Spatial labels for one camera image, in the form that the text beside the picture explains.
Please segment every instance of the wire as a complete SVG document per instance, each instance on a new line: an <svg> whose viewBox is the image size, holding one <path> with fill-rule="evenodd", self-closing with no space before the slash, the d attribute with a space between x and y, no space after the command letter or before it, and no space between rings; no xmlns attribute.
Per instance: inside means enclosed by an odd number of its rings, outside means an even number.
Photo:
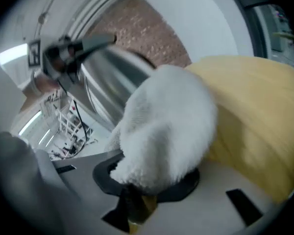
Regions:
<svg viewBox="0 0 294 235"><path fill-rule="evenodd" d="M84 130L84 134L85 134L85 142L84 142L82 148L79 150L79 152L80 152L84 148L84 146L86 145L86 142L87 142L87 133L86 133L86 128L85 128L85 125L84 125L84 123L82 121L82 118L80 117L80 114L79 114L79 111L78 111L78 107L77 107L76 101L74 99L73 99L73 102L74 102L74 106L76 108L76 112L77 112L78 118L80 120L80 123L82 124L83 130Z"/></svg>

